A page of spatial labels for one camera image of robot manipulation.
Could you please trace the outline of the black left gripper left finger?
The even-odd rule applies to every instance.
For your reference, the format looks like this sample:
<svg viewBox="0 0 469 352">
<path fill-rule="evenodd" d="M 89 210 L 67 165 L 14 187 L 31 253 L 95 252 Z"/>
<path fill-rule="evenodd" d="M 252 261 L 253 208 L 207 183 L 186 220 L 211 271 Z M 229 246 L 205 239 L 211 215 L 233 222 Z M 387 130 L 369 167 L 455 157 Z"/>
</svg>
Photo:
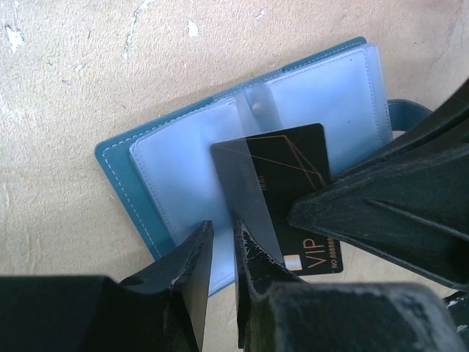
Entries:
<svg viewBox="0 0 469 352">
<path fill-rule="evenodd" d="M 200 351 L 213 251 L 203 221 L 168 255 L 108 276 L 1 278 L 3 351 Z"/>
</svg>

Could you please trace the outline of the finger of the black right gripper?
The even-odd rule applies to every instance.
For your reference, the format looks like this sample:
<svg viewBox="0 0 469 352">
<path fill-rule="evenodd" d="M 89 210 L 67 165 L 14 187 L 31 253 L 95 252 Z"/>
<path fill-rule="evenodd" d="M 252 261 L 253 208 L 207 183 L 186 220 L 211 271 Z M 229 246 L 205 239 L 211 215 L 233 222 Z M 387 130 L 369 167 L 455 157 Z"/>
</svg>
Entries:
<svg viewBox="0 0 469 352">
<path fill-rule="evenodd" d="M 468 289 L 468 86 L 427 118 L 294 203 L 291 226 Z"/>
</svg>

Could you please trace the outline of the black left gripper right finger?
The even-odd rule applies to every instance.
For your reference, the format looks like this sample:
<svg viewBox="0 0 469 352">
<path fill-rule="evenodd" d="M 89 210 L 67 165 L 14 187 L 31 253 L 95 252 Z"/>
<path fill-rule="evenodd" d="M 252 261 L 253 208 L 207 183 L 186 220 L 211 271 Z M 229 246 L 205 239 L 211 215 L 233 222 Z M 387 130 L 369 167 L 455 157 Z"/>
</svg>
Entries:
<svg viewBox="0 0 469 352">
<path fill-rule="evenodd" d="M 410 282 L 308 283 L 239 221 L 238 346 L 244 351 L 463 351 L 442 299 Z"/>
</svg>

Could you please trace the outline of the blue leather card holder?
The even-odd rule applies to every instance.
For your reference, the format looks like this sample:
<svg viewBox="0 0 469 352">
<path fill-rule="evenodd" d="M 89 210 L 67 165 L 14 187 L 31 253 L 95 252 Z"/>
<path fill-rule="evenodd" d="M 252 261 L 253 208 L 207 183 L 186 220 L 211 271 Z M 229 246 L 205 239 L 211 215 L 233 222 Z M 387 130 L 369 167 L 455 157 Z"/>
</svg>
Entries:
<svg viewBox="0 0 469 352">
<path fill-rule="evenodd" d="M 429 113 L 387 99 L 377 46 L 356 37 L 105 140 L 95 156 L 154 258 L 213 222 L 209 291 L 217 293 L 235 269 L 213 143 L 318 123 L 337 175 Z"/>
</svg>

